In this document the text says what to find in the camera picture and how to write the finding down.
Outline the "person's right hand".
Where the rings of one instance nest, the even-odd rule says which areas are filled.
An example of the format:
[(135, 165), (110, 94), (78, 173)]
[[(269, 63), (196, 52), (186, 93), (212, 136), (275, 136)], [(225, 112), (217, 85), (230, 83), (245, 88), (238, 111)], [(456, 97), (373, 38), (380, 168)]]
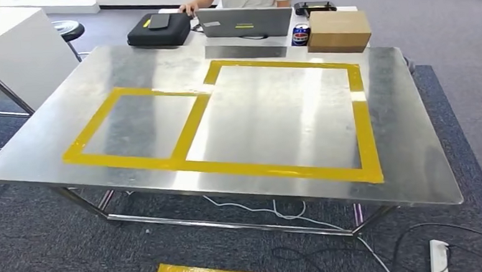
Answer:
[(195, 17), (195, 13), (199, 10), (198, 2), (192, 1), (186, 4), (181, 4), (178, 12), (186, 14), (188, 17)]

